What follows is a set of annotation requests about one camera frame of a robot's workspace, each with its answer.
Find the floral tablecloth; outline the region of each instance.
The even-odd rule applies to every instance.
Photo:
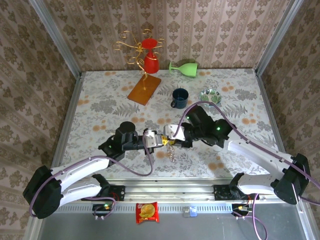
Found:
[[[62,164],[76,162],[105,142],[121,122],[131,121],[141,135],[145,128],[163,132],[166,124],[177,124],[183,109],[170,107],[172,92],[185,88],[188,105],[199,100],[204,89],[215,89],[222,95],[220,107],[239,129],[249,136],[277,148],[260,88],[252,69],[198,70],[195,78],[178,71],[160,70],[153,76],[162,79],[146,106],[127,99],[141,78],[139,71],[86,72],[75,111]],[[212,107],[204,107],[214,120],[222,118]],[[176,162],[169,160],[166,147],[152,155],[154,172],[150,177],[231,177],[236,173],[266,174],[267,171],[245,157],[223,149],[215,151],[202,142],[190,149],[174,149]],[[150,163],[143,150],[127,151],[121,163],[146,174]],[[136,178],[118,165],[100,171],[106,178]]]

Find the wooden base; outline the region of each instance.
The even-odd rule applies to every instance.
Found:
[[[145,76],[141,77],[128,95],[128,99],[145,106],[161,83],[161,79],[151,75],[143,81],[144,78]]]

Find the small bowl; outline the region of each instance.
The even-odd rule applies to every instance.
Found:
[[[217,105],[221,99],[222,97],[217,90],[208,88],[200,92],[200,101],[208,101]]]

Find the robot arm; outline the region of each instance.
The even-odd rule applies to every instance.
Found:
[[[154,148],[160,148],[168,142],[173,146],[191,148],[193,142],[203,141],[208,145],[239,153],[270,173],[265,175],[238,173],[229,185],[233,195],[240,196],[241,193],[246,195],[275,194],[289,204],[298,203],[309,180],[283,161],[287,160],[310,174],[308,159],[305,156],[298,154],[293,157],[269,148],[248,137],[235,126],[230,126],[224,119],[213,121],[203,108],[197,105],[187,113],[186,118],[189,123],[182,123],[177,134],[178,125],[166,125],[164,134],[145,129],[146,149],[143,144],[143,136],[138,135],[135,125],[132,122],[123,122],[115,135],[98,147],[99,152],[93,153],[99,156],[89,157],[51,170],[45,166],[38,168],[24,190],[23,196],[29,204],[35,199],[32,206],[35,215],[39,219],[46,218],[59,206],[78,199],[112,197],[109,195],[111,187],[119,187],[124,191],[125,186],[110,186],[100,174],[93,175],[90,180],[79,181],[96,171],[110,167],[113,164],[109,161],[110,158],[120,161],[124,158],[125,152],[129,150],[145,149],[152,154]]]

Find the gray floor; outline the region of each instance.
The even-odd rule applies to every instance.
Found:
[[[256,216],[267,227],[268,240],[305,240],[295,206],[260,204]],[[135,214],[115,213],[104,221],[91,214],[56,213],[43,221],[39,240],[255,240],[251,219],[236,220],[231,214],[161,214],[160,222],[136,224]],[[264,238],[264,231],[258,223]]]

